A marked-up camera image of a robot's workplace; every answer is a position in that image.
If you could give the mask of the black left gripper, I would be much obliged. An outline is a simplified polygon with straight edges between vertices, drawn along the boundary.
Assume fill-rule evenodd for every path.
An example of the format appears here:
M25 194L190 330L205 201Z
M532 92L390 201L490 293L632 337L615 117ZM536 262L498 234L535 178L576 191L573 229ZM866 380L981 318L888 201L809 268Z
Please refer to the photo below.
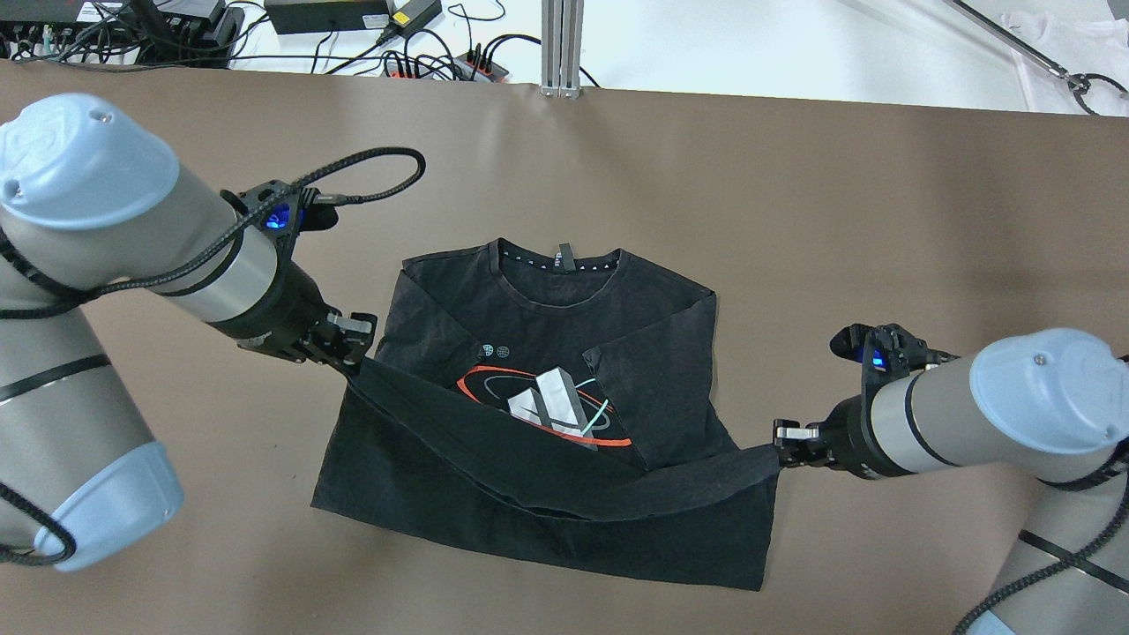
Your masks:
M378 318L351 312L347 318L341 315L339 328L329 320L332 314L340 313L323 301L310 276L287 261L265 296L238 318L211 327L242 349L288 362L330 364L344 377L355 377L362 369L367 345L350 343L348 338L370 340Z

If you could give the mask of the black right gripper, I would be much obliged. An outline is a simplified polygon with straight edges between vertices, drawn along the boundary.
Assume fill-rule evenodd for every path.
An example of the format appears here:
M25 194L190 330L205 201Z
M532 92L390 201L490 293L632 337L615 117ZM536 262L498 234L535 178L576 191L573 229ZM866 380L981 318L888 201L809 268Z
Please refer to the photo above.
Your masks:
M863 440L860 397L835 405L825 421L774 419L774 454L780 467L829 467L863 479L883 478Z

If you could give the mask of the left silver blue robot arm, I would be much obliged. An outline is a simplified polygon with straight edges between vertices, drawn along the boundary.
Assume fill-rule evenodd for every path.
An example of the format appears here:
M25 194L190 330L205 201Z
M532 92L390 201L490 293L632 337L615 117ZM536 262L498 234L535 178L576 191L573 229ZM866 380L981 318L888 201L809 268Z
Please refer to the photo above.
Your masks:
M355 369L376 320L291 261L303 194L218 194L161 138L85 93L3 125L3 560L86 568L184 502L82 305L140 282L243 349Z

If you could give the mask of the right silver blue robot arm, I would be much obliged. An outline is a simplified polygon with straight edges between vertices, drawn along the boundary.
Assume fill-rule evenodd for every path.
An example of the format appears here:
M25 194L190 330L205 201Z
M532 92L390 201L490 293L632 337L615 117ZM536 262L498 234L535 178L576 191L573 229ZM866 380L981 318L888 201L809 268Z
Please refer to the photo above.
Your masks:
M867 480L948 467L1017 466L1044 487L990 594L956 634L1124 634L1126 358L1052 328L959 357L902 327L830 341L860 365L860 393L824 421L774 421L784 467Z

